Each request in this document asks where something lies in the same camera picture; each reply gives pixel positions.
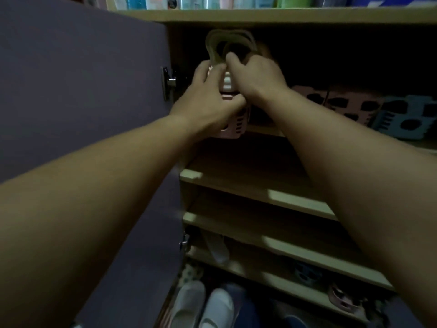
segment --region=hand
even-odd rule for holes
[[[288,90],[279,66],[270,59],[252,55],[243,65],[237,55],[230,52],[226,63],[238,90],[254,105],[265,109],[278,93]]]
[[[246,105],[246,99],[241,94],[232,100],[221,98],[219,87],[226,65],[214,66],[207,77],[209,66],[209,61],[203,61],[197,67],[193,82],[170,112],[170,115],[188,122],[188,126],[195,131],[196,140],[219,132],[227,125],[229,118]]]

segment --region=forearm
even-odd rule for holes
[[[165,117],[0,185],[3,326],[68,326],[192,141]]]
[[[267,112],[357,243],[422,318],[436,320],[436,159],[291,90]]]

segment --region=left arm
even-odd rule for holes
[[[225,66],[205,80],[208,66],[169,116],[0,185],[3,327],[68,327],[179,155],[245,105],[221,99]]]

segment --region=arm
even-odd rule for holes
[[[326,202],[418,317],[437,325],[437,159],[289,89],[261,56],[227,64],[295,148]]]
[[[68,327],[181,152],[245,105],[208,66],[169,116],[0,185],[2,327]]]

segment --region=wooden shelf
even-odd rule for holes
[[[351,314],[332,305],[323,286],[313,288],[301,284],[293,274],[292,266],[287,266],[284,261],[281,261],[280,257],[229,239],[226,239],[226,245],[229,249],[230,259],[223,265],[215,261],[201,238],[193,241],[187,256],[327,308],[341,315],[364,323],[367,322],[363,311]]]
[[[128,10],[120,14],[159,23],[243,27],[260,24],[437,24],[437,8],[301,8],[249,10]]]
[[[343,227],[334,221],[206,189],[185,213],[183,221],[393,290],[385,276],[373,268]]]
[[[274,124],[266,125],[266,126],[249,124],[247,126],[247,131],[261,133],[263,135],[285,137],[284,134]],[[436,141],[430,141],[430,140],[408,141],[408,140],[406,140],[405,143],[410,144],[423,152],[437,155],[437,142]]]
[[[181,181],[336,220],[288,141],[258,137],[208,139]]]

